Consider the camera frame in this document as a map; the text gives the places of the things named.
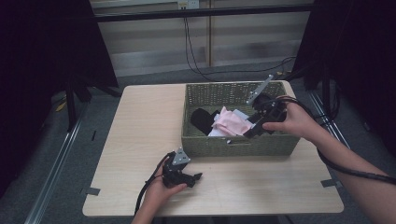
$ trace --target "crumpled fabric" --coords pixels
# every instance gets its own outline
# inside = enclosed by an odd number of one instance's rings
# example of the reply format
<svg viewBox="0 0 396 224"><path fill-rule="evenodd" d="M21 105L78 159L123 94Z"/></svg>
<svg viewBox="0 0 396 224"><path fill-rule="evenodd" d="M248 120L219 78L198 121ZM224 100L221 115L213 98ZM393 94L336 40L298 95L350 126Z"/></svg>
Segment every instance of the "crumpled fabric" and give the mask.
<svg viewBox="0 0 396 224"><path fill-rule="evenodd" d="M237 136L244 135L250 129L251 123L224 106L212 127L214 131L221 131L226 136Z"/></svg>

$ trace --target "horizontal black bar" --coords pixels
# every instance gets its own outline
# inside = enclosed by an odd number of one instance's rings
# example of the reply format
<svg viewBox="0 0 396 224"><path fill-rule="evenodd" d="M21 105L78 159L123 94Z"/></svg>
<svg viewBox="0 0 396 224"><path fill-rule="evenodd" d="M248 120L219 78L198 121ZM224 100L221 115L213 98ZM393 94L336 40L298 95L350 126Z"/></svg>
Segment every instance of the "horizontal black bar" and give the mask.
<svg viewBox="0 0 396 224"><path fill-rule="evenodd" d="M313 10L328 10L340 7L341 4L302 4L269 7L225 7L225 8L202 8L187 10L167 10L141 13L117 13L103 14L85 18L62 18L57 20L76 22L107 22L107 21L142 21L189 17L207 16L231 16L246 14L282 13L282 12L302 12Z"/></svg>

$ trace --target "green basket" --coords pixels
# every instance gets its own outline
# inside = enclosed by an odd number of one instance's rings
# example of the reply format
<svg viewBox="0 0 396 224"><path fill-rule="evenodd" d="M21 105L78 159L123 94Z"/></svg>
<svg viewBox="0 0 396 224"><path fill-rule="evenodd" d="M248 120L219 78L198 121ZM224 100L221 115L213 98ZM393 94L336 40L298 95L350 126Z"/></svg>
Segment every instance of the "green basket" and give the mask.
<svg viewBox="0 0 396 224"><path fill-rule="evenodd" d="M299 137L275 132L264 133L251 139L245 136L209 137L190 123L194 110L202 108L210 114L238 109L250 116L256 111L247 105L247 98L262 82L223 82L187 84L184 105L181 143L190 157L229 157L229 156L289 156ZM271 81L263 91L273 97L292 95L286 92L282 81Z"/></svg>

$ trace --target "wooden table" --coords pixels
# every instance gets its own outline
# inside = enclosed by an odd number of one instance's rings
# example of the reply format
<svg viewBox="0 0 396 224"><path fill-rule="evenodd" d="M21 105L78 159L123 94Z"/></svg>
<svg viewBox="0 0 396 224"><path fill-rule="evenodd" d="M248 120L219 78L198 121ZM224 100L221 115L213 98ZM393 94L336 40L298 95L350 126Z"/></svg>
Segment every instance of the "wooden table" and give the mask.
<svg viewBox="0 0 396 224"><path fill-rule="evenodd" d="M125 88L83 213L132 216L137 195L160 159L181 146L185 84ZM302 139L289 157L191 158L185 174L204 173L158 216L340 213L344 205L315 147Z"/></svg>

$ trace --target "human arm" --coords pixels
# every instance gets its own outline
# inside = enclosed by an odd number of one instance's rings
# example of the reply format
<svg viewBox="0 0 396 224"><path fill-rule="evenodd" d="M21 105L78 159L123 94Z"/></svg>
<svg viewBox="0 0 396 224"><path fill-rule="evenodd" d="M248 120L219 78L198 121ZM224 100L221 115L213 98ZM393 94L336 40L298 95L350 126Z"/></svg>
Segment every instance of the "human arm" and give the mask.
<svg viewBox="0 0 396 224"><path fill-rule="evenodd" d="M186 184L180 184L173 186L172 188L167 188L163 184L163 167L157 171L155 176L157 176L146 190L145 199L140 206L140 209L134 215L134 220L132 224L149 224L154 218L158 210L166 204L169 198L181 192L187 187Z"/></svg>
<svg viewBox="0 0 396 224"><path fill-rule="evenodd" d="M332 137L297 104L287 103L287 109L288 115L284 122L264 123L263 128L305 138L312 142L329 161L340 166L387 175ZM374 223L396 223L396 186L339 172L336 174L363 212Z"/></svg>

